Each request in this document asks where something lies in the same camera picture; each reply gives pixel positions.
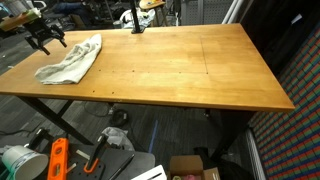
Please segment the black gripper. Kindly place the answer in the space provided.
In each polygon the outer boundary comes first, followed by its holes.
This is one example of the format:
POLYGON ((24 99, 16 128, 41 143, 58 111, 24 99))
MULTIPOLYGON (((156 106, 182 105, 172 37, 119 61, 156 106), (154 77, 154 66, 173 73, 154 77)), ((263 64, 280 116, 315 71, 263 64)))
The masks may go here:
POLYGON ((67 44, 64 40, 64 32, 56 25, 48 26, 45 20, 38 18, 29 23, 24 24, 24 27, 29 32, 29 35, 25 37, 25 40, 32 46, 43 51, 46 55, 50 55, 50 52, 43 46, 43 41, 54 38, 66 48, 67 44))

